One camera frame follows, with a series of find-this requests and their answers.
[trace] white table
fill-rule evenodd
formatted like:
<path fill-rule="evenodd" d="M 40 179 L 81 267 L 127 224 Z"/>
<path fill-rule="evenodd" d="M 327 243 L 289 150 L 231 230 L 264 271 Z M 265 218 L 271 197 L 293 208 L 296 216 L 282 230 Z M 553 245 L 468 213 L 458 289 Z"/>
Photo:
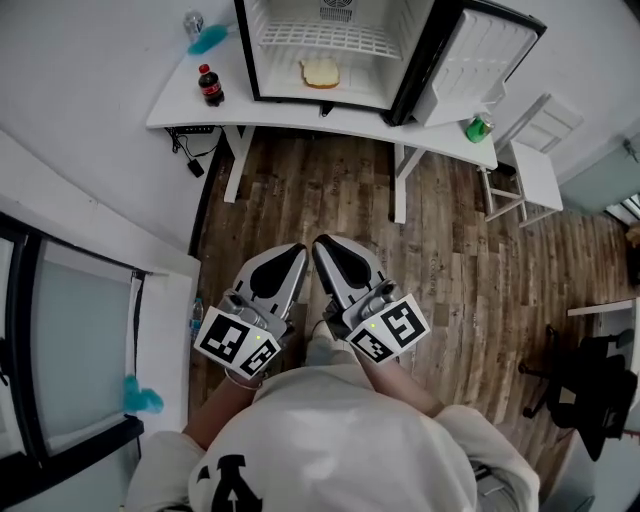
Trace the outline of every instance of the white table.
<path fill-rule="evenodd" d="M 640 377 L 640 297 L 567 310 L 567 316 L 583 315 L 599 315 L 594 328 L 595 337 L 617 335 L 625 329 L 634 330 L 632 346 L 620 349 L 610 346 L 607 355 L 623 354 L 627 369 Z M 636 390 L 631 408 L 635 407 L 638 401 L 640 401 L 640 393 Z"/>
<path fill-rule="evenodd" d="M 209 64 L 225 95 L 219 107 L 208 107 L 198 88 L 198 66 Z M 254 101 L 239 38 L 230 37 L 200 56 L 186 55 L 160 94 L 147 128 L 222 125 L 235 157 L 224 200 L 236 199 L 240 177 L 256 126 L 318 130 L 377 139 L 395 146 L 395 222 L 406 220 L 407 176 L 426 151 L 458 158 L 489 169 L 497 167 L 493 140 L 470 142 L 459 123 L 425 128 L 417 123 L 388 126 L 375 112 L 336 107 L 327 117 L 317 105 Z M 241 136 L 237 126 L 246 126 Z"/>

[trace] blue object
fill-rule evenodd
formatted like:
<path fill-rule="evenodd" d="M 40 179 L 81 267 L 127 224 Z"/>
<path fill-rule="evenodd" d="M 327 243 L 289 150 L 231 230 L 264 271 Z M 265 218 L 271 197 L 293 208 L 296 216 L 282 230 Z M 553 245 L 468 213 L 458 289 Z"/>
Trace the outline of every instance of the blue object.
<path fill-rule="evenodd" d="M 124 412 L 146 411 L 159 414 L 163 408 L 164 401 L 153 389 L 140 389 L 138 379 L 134 375 L 124 378 Z"/>
<path fill-rule="evenodd" d="M 193 43 L 187 52 L 191 55 L 202 55 L 217 44 L 226 39 L 230 32 L 235 32 L 237 26 L 234 25 L 211 25 L 202 29 L 200 37 Z"/>

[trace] red bottle label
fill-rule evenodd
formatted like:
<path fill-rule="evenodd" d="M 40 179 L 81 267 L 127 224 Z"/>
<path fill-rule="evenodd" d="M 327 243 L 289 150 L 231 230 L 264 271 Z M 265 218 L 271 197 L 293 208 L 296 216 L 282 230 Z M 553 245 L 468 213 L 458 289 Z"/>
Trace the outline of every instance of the red bottle label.
<path fill-rule="evenodd" d="M 203 87 L 202 88 L 202 94 L 204 94 L 205 96 L 209 96 L 210 94 L 215 94 L 220 90 L 220 84 L 214 84 L 211 87 Z"/>

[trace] black office chair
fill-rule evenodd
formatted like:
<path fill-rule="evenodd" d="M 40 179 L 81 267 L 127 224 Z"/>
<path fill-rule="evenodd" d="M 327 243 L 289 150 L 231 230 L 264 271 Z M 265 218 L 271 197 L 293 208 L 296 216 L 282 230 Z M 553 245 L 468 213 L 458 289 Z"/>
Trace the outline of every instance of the black office chair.
<path fill-rule="evenodd" d="M 551 373 L 531 370 L 520 363 L 518 371 L 549 380 L 544 394 L 531 409 L 522 414 L 533 418 L 546 404 L 552 421 L 560 428 L 575 428 L 595 461 L 602 453 L 606 438 L 620 438 L 638 384 L 637 376 L 625 369 L 623 355 L 607 357 L 608 346 L 622 347 L 633 342 L 633 330 L 618 336 L 584 338 L 580 346 L 567 355 L 558 349 L 558 333 L 547 326 L 553 341 Z M 575 394 L 573 403 L 561 403 L 562 390 Z"/>

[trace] power strip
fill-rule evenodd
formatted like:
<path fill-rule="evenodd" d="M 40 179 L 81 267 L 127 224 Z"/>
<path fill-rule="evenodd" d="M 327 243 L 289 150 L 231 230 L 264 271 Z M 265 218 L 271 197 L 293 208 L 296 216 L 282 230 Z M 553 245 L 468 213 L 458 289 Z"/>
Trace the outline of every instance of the power strip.
<path fill-rule="evenodd" d="M 174 130 L 177 135 L 197 135 L 203 133 L 213 133 L 213 130 L 216 129 L 215 125 L 205 124 L 202 126 L 176 126 Z"/>

